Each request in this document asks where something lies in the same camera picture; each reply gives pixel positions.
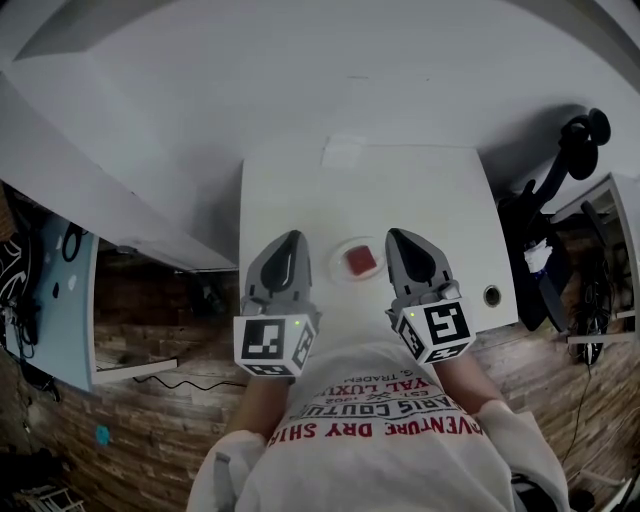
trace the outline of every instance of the person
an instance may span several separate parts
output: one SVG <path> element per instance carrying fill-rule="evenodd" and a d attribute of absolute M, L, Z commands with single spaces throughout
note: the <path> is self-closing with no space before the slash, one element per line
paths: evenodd
<path fill-rule="evenodd" d="M 250 380 L 188 511 L 569 511 L 530 413 L 475 358 L 419 366 L 385 340 L 312 356 L 291 384 Z"/>

